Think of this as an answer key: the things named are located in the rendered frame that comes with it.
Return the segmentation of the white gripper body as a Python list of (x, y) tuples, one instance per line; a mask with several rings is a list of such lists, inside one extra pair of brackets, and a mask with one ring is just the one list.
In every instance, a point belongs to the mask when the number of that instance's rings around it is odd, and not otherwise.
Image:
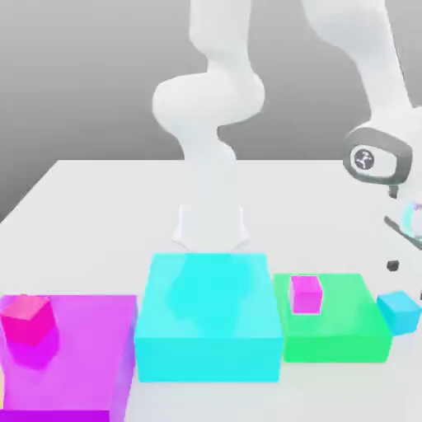
[(422, 201), (407, 202), (392, 209), (384, 223), (422, 251)]

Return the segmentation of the small blue cube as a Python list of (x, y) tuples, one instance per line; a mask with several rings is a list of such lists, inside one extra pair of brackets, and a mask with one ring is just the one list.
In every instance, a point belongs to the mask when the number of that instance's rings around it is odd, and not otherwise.
[(404, 291), (379, 295), (377, 305), (394, 336), (417, 330), (422, 308)]

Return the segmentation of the small magenta cube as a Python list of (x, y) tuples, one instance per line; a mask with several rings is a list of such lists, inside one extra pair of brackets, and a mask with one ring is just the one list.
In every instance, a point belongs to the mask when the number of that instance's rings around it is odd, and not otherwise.
[(291, 312), (295, 315), (321, 313), (323, 288), (315, 274), (293, 274), (288, 289)]

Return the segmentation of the small pink cube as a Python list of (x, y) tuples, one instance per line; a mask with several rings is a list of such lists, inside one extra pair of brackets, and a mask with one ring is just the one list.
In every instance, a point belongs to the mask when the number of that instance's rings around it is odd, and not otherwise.
[(51, 300), (43, 296), (19, 295), (0, 311), (0, 322), (7, 341), (37, 345), (55, 327)]

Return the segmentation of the large green box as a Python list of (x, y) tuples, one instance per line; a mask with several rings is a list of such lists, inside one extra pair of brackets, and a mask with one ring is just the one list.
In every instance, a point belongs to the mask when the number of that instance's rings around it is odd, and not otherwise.
[(357, 273), (320, 273), (321, 312), (295, 315), (289, 303), (289, 273), (273, 275), (284, 332), (286, 363), (384, 363), (392, 333)]

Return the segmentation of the large cyan box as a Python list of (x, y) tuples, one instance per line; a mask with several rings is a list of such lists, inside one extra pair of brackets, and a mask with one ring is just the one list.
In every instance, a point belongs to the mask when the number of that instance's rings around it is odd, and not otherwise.
[(140, 382), (277, 382), (284, 336), (266, 255), (155, 254), (134, 343)]

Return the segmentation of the large magenta box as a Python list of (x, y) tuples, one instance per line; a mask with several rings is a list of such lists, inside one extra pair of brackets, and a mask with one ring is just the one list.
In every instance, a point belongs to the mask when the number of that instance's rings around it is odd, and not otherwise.
[(7, 341), (0, 422), (124, 422), (134, 376), (134, 295), (55, 295), (36, 346)]

